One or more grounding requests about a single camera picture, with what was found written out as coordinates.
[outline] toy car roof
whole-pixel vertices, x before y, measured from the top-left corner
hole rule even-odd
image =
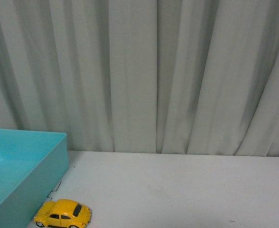
[[[50,211],[50,214],[72,215],[79,203],[70,199],[59,199]]]

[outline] curtain fold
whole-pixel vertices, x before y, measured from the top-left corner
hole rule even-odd
[[[0,0],[0,128],[279,156],[279,0]]]

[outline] white table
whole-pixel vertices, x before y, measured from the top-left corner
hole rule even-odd
[[[69,160],[51,196],[89,206],[88,228],[279,228],[279,158],[69,152]]]

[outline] yellow toy car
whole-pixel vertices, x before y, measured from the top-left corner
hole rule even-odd
[[[38,227],[84,228],[90,220],[90,209],[70,199],[46,202],[34,216]]]

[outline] turquoise plastic tray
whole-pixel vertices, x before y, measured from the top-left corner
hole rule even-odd
[[[0,228],[26,227],[67,168],[65,133],[0,129]]]

